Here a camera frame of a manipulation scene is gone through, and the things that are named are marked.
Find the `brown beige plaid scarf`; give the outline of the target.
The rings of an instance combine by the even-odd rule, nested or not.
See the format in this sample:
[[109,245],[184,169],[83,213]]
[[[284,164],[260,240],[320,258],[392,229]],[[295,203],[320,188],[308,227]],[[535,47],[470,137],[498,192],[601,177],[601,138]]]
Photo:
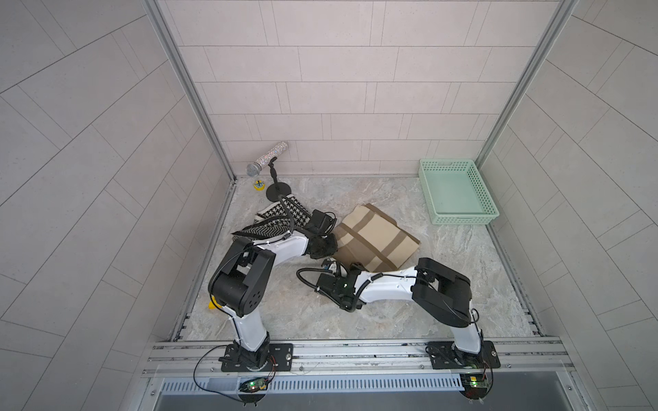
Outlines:
[[357,205],[334,229],[334,259],[345,266],[359,263],[369,272],[393,272],[416,253],[421,242],[372,204]]

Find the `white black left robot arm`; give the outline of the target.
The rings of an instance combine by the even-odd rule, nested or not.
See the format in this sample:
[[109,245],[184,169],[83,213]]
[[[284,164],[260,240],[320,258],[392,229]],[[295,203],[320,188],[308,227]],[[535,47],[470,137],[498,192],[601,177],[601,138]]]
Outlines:
[[258,306],[271,271],[297,257],[321,260],[334,255],[335,224],[334,213],[314,210],[299,220],[291,214],[267,217],[233,233],[234,241],[207,287],[212,305],[231,317],[236,330],[228,361],[251,370],[269,361],[270,338]]

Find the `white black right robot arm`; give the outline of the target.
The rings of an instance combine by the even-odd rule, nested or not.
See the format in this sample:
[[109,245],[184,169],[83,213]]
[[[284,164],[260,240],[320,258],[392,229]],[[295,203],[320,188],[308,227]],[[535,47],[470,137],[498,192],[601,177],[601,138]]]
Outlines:
[[430,258],[397,272],[368,272],[358,264],[347,269],[335,261],[310,287],[348,313],[377,301],[413,301],[451,329],[455,351],[474,356],[482,350],[470,279]]

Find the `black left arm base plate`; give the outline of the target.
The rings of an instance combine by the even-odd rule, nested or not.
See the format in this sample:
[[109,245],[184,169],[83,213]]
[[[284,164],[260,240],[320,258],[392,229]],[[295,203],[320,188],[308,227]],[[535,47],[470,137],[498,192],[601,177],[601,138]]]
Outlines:
[[220,358],[221,371],[224,373],[255,373],[272,370],[289,372],[293,354],[293,344],[272,344],[265,341],[257,351],[248,351],[237,342],[233,342]]

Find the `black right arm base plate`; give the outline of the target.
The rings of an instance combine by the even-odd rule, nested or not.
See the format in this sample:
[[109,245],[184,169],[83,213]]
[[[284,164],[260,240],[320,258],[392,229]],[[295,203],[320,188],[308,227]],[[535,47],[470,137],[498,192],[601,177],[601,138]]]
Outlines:
[[481,343],[478,354],[460,351],[453,342],[429,342],[425,351],[435,370],[500,368],[497,350],[494,344],[487,340]]

